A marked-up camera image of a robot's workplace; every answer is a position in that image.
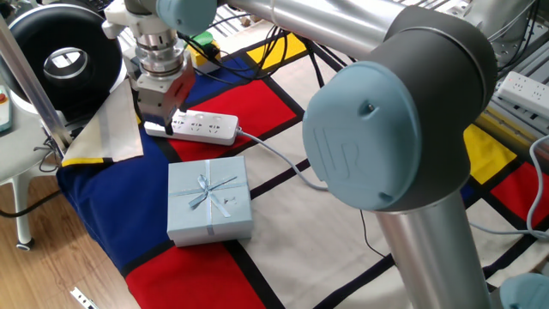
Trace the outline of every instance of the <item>gift box lid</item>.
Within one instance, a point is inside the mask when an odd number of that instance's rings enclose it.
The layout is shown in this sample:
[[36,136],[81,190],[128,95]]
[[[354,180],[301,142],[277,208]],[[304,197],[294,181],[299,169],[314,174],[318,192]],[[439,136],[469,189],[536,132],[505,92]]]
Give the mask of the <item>gift box lid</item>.
[[[207,173],[207,164],[209,164],[209,174]],[[205,227],[208,221],[206,201],[201,202],[194,210],[189,205],[190,201],[203,193],[198,183],[198,178],[201,175],[205,176],[210,184],[237,177],[227,183],[227,185],[237,186],[226,189],[221,186],[219,190],[212,191],[221,202],[222,207],[230,214],[230,217],[225,217],[212,203],[212,225],[217,227],[216,233],[223,231],[220,228],[234,229],[235,225],[252,222],[250,188],[243,156],[212,159],[208,163],[206,161],[172,163],[169,165],[167,192],[168,233],[192,229],[206,231]]]

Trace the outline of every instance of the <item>red square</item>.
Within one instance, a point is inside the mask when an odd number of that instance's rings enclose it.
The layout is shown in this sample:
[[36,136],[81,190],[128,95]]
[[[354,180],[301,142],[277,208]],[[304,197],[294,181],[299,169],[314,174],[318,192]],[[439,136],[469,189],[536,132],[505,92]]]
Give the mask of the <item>red square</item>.
[[[544,195],[540,205],[534,213],[532,225],[537,226],[549,215],[549,176],[543,175]],[[492,194],[498,198],[508,209],[521,217],[524,221],[528,218],[528,211],[538,193],[538,175],[535,168],[524,163],[509,177],[492,190]]]
[[[296,117],[263,81],[236,87],[191,109],[237,116],[242,130],[253,136],[267,133]],[[245,144],[249,139],[238,136],[229,147],[201,142],[169,141],[182,161],[198,161],[217,158],[228,150]]]
[[126,276],[142,309],[264,308],[222,244],[172,249]]

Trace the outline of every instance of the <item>white wall outlet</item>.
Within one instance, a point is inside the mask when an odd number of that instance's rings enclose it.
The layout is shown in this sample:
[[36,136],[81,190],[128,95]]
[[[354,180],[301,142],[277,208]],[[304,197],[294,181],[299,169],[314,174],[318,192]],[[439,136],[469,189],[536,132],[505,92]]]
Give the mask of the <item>white wall outlet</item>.
[[498,97],[549,118],[549,86],[510,72],[498,89]]
[[237,137],[238,117],[211,112],[177,111],[172,119],[172,128],[173,135],[169,136],[163,126],[145,123],[145,131],[150,136],[231,146]]
[[11,108],[8,90],[0,85],[0,132],[11,128]]

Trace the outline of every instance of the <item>light blue joint cap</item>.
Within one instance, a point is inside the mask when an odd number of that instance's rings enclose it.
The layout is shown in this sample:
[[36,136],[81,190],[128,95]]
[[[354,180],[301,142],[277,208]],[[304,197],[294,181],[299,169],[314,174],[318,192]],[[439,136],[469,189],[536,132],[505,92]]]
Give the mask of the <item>light blue joint cap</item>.
[[156,13],[169,27],[187,35],[208,29],[215,18],[217,0],[158,0]]
[[549,307],[549,278],[523,274],[510,278],[499,289],[504,309],[545,309]]
[[315,94],[303,139],[318,178],[354,208],[387,209],[418,172],[421,130],[412,95],[380,64],[352,64]]

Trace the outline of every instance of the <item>black round object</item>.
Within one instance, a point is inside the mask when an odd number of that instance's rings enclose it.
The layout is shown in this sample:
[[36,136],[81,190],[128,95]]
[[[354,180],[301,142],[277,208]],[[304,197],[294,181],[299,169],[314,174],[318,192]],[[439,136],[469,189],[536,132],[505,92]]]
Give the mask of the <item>black round object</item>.
[[385,66],[401,80],[421,127],[416,177],[383,211],[417,209],[459,190],[471,170],[463,131],[486,108],[497,81],[497,61],[484,34],[451,15],[407,7],[364,60]]
[[[10,25],[11,33],[51,103],[69,121],[95,113],[120,73],[120,45],[117,40],[105,36],[101,28],[103,21],[88,9],[53,4],[31,11]],[[86,80],[66,87],[47,78],[44,65],[53,52],[69,47],[87,53],[90,70]],[[3,59],[0,59],[0,73],[9,88],[28,100]]]
[[52,57],[49,57],[44,64],[45,78],[62,88],[78,87],[78,85],[86,82],[92,73],[92,66],[89,64],[88,56],[84,51],[69,50],[69,53],[78,53],[79,55],[72,64],[59,68]]

